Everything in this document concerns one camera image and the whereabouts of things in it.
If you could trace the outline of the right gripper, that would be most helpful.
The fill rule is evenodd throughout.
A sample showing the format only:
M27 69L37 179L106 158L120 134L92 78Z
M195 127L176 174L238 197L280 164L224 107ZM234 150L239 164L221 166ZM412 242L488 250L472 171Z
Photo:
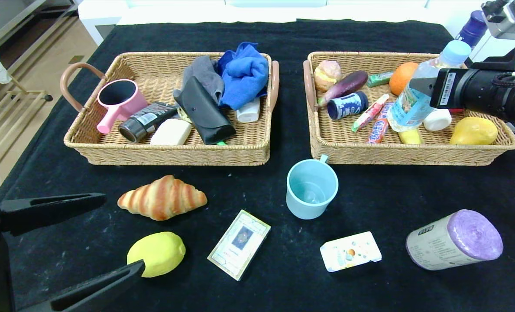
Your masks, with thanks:
M408 86L431 97L434 108L465 109L492 116L512 115L512 87L501 71L444 68L438 77L412 78Z

